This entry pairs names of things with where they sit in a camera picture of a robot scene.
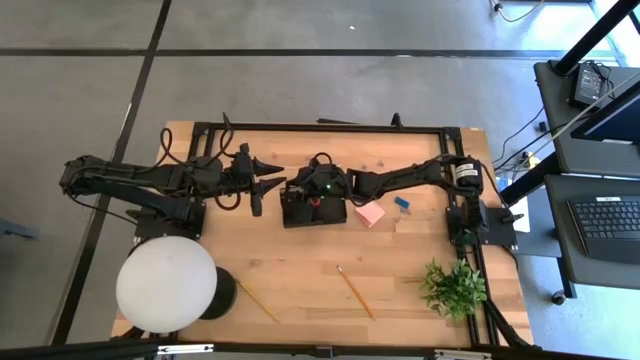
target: concrete floor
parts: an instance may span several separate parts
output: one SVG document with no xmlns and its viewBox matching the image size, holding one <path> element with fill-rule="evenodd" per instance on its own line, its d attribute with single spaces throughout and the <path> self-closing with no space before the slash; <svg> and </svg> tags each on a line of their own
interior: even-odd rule
<svg viewBox="0 0 640 360">
<path fill-rule="evenodd" d="M 145 48 L 161 1 L 0 2 L 0 47 Z M 519 13 L 530 4 L 505 5 Z M 175 1 L 162 48 L 568 49 L 595 22 L 587 5 L 547 4 L 508 24 L 486 1 Z M 598 49 L 608 49 L 606 42 Z M 57 186 L 64 161 L 108 158 L 142 59 L 0 57 L 0 218 L 28 224 L 35 241 L 0 242 L 0 347 L 46 341 L 90 212 Z M 482 127 L 491 151 L 540 109 L 531 60 L 444 58 L 157 58 L 125 161 L 151 163 L 168 120 L 302 122 L 319 117 L 387 124 Z M 536 136 L 523 131 L 507 147 Z M 111 210 L 124 212 L 114 202 Z M 133 228 L 107 217 L 70 341 L 106 339 L 115 278 Z M 638 358 L 640 292 L 560 288 L 555 261 L 520 259 L 535 342 L 545 349 Z M 229 359 L 243 355 L 216 355 Z M 279 356 L 265 355 L 276 359 Z"/>
</svg>

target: yellow pencil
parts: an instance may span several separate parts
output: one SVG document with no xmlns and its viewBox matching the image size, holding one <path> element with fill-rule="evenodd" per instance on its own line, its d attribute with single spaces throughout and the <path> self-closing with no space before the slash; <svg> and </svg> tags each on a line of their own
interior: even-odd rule
<svg viewBox="0 0 640 360">
<path fill-rule="evenodd" d="M 276 317 L 276 316 L 271 312 L 271 310 L 269 310 L 269 308 L 268 308 L 265 304 L 263 304 L 263 303 L 262 303 L 262 301 L 260 301 L 260 299 L 258 299 L 258 297 L 257 297 L 257 296 L 255 296 L 255 295 L 253 294 L 253 292 L 252 292 L 251 290 L 249 290 L 249 288 L 248 288 L 246 285 L 244 285 L 244 284 L 243 284 L 240 280 L 238 280 L 238 279 L 236 279 L 236 281 L 238 282 L 238 285 L 240 285 L 240 287 L 241 287 L 241 288 L 243 288 L 243 289 L 244 289 L 244 291 L 246 291 L 246 292 L 247 292 L 247 294 L 249 294 L 249 296 L 251 296 L 251 298 L 252 298 L 253 300 L 255 300 L 255 302 L 257 302 L 257 303 L 258 303 L 258 305 L 260 305 L 260 307 L 262 307 L 262 309 L 263 309 L 267 314 L 269 314 L 269 316 L 271 316 L 271 318 L 272 318 L 273 320 L 275 320 L 275 322 L 278 322 L 278 323 L 280 322 L 280 320 L 278 320 L 278 318 L 277 318 L 277 317 Z"/>
<path fill-rule="evenodd" d="M 360 300 L 360 303 L 362 304 L 362 306 L 364 306 L 364 309 L 367 310 L 367 313 L 369 313 L 369 316 L 371 316 L 371 318 L 375 320 L 376 317 L 373 316 L 373 311 L 371 311 L 371 309 L 369 308 L 369 305 L 367 305 L 367 303 L 364 301 L 364 298 L 362 297 L 362 295 L 360 295 L 358 290 L 356 290 L 356 287 L 353 286 L 353 284 L 351 283 L 351 280 L 349 280 L 349 278 L 347 277 L 347 274 L 342 272 L 342 268 L 340 267 L 340 265 L 338 265 L 337 267 L 338 267 L 338 271 L 340 271 L 340 275 L 342 275 L 342 277 L 344 278 L 344 281 L 346 281 L 347 285 L 349 285 L 351 290 L 353 290 L 353 293 L 356 294 L 356 297 L 358 298 L 358 300 Z"/>
</svg>

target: keyboard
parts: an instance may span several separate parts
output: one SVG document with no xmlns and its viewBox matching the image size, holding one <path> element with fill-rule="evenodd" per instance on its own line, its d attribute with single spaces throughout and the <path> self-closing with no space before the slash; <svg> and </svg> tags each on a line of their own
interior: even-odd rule
<svg viewBox="0 0 640 360">
<path fill-rule="evenodd" d="M 571 199 L 568 206 L 587 256 L 640 264 L 640 196 Z"/>
</svg>

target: green plant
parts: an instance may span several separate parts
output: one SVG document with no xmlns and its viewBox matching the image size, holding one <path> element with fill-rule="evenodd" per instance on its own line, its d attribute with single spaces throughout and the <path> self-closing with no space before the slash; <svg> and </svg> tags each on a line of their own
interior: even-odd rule
<svg viewBox="0 0 640 360">
<path fill-rule="evenodd" d="M 451 272 L 445 274 L 435 259 L 426 265 L 427 273 L 420 288 L 428 294 L 421 298 L 440 316 L 451 315 L 458 322 L 465 315 L 475 314 L 478 305 L 487 300 L 487 294 L 480 271 L 474 272 L 464 259 L 452 266 Z"/>
</svg>

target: blue eraser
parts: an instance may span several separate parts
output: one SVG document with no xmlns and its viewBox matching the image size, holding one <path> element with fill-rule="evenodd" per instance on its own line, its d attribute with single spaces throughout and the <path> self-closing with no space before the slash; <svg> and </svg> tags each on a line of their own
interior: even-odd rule
<svg viewBox="0 0 640 360">
<path fill-rule="evenodd" d="M 400 207 L 408 209 L 409 208 L 409 202 L 399 196 L 396 196 L 396 199 L 394 200 L 394 202 L 398 205 L 400 205 Z"/>
</svg>

